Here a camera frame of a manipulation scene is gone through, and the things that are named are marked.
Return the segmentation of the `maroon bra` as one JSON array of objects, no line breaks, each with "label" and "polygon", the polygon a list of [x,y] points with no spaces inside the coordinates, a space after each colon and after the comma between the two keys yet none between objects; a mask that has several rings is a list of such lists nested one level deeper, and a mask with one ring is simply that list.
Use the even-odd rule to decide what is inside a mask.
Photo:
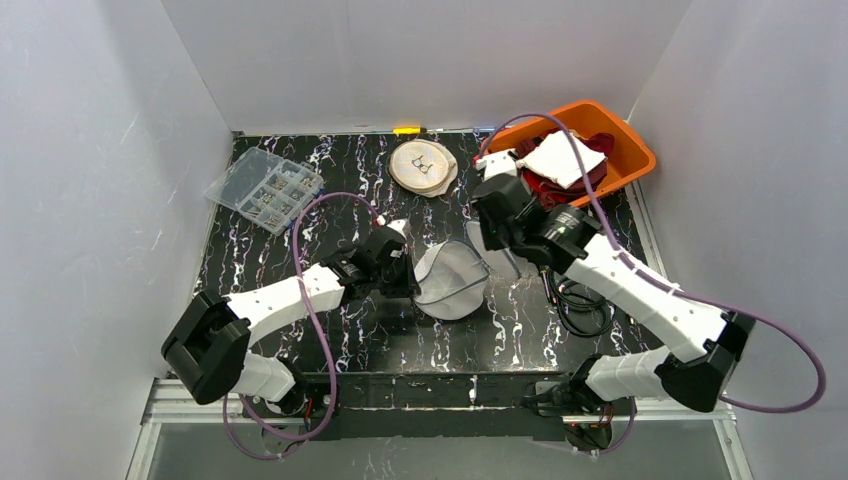
[{"label": "maroon bra", "polygon": [[[550,132],[543,133],[541,136],[522,140],[515,148],[514,155],[516,161],[535,149],[546,136],[557,131],[561,130],[552,130]],[[580,140],[583,138],[580,135],[577,135],[574,131],[571,131],[571,135],[573,140],[574,138]],[[577,157],[579,157],[577,149],[574,149],[574,151]],[[525,182],[538,194],[539,200],[545,208],[551,208],[557,204],[569,203],[586,195],[587,189],[583,179],[581,182],[575,182],[569,188],[562,188],[556,185],[553,181],[544,179],[529,170],[519,170]],[[589,173],[587,173],[587,175],[591,188],[595,190],[608,175],[607,158],[603,164],[593,168]]]}]

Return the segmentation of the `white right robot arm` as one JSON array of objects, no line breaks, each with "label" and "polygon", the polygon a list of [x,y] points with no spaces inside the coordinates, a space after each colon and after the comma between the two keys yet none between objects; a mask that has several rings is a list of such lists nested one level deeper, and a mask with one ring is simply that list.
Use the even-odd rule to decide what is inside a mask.
[{"label": "white right robot arm", "polygon": [[624,261],[598,220],[569,204],[545,210],[516,177],[484,181],[470,204],[485,249],[507,249],[588,287],[662,343],[639,354],[590,357],[566,386],[551,389],[554,399],[590,407],[624,397],[671,398],[702,413],[715,408],[754,319],[662,290],[656,272]]}]

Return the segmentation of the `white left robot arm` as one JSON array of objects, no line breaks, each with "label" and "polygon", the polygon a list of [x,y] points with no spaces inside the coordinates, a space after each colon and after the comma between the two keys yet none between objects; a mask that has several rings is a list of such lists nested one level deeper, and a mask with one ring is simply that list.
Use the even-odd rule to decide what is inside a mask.
[{"label": "white left robot arm", "polygon": [[227,296],[197,294],[164,340],[162,357],[200,405],[229,393],[287,402],[304,391],[305,378],[286,362],[253,353],[252,346],[309,310],[333,311],[374,291],[386,298],[418,295],[409,232],[408,220],[394,220],[300,277]]}]

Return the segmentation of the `white bra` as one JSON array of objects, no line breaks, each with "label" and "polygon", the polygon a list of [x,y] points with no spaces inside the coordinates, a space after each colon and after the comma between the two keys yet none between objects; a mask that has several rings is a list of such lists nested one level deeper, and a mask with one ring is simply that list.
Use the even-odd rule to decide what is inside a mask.
[{"label": "white bra", "polygon": [[[605,162],[604,153],[590,149],[580,139],[574,140],[586,173]],[[563,131],[557,131],[546,136],[535,149],[518,159],[516,166],[553,181],[559,187],[569,188],[575,182],[582,181],[579,158],[569,137]]]}]

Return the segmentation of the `dark red bra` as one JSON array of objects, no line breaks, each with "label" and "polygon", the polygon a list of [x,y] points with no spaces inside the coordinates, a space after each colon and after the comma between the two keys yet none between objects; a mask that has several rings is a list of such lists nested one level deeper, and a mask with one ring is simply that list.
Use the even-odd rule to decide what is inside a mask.
[{"label": "dark red bra", "polygon": [[582,138],[581,141],[587,148],[603,154],[605,158],[610,156],[616,145],[615,137],[606,132],[599,132],[588,138]]}]

